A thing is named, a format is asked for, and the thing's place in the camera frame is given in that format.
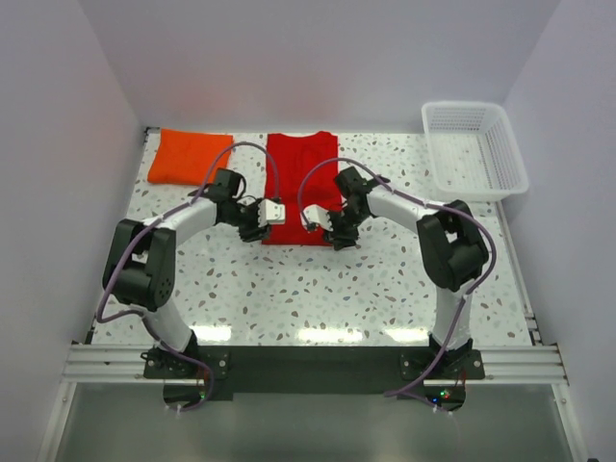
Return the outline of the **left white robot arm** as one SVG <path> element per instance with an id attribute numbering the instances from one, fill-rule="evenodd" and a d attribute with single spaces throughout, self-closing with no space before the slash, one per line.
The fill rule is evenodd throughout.
<path id="1" fill-rule="evenodd" d="M 285 221 L 278 197 L 243 203 L 244 186 L 241 174 L 220 168 L 213 182 L 180 205 L 147 220 L 125 218 L 115 228 L 96 321 L 140 318 L 155 347 L 167 352 L 167 368 L 178 377 L 193 375 L 199 366 L 196 334 L 172 299 L 178 247 L 219 224 L 236 228 L 245 243 L 259 242 L 274 224 Z"/>

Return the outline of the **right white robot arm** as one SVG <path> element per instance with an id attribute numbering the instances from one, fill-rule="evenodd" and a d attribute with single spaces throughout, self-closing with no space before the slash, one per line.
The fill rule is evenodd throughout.
<path id="1" fill-rule="evenodd" d="M 473 349 L 470 333 L 472 292 L 483 276 L 490 252 L 468 204 L 410 200 L 365 179 L 355 167 L 338 173 L 334 183 L 345 202 L 324 213 L 323 239 L 336 250 L 356 245 L 359 226 L 369 218 L 386 218 L 413 232 L 422 265 L 436 287 L 436 318 L 428 336 L 429 360 L 423 366 L 442 378 L 452 377 Z"/>

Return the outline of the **red t shirt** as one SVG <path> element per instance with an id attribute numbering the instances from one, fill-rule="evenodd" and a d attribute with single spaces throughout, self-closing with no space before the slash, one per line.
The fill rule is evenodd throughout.
<path id="1" fill-rule="evenodd" d="M 296 197 L 306 174 L 316 165 L 338 157 L 338 137 L 329 132 L 318 132 L 306 137 L 269 134 L 265 196 L 279 197 L 286 209 L 286 221 L 271 228 L 264 245 L 325 246 L 319 232 L 307 232 L 300 219 Z M 332 162 L 314 173 L 303 190 L 302 204 L 318 204 L 328 210 L 341 208 L 341 195 L 334 178 L 338 164 Z"/>

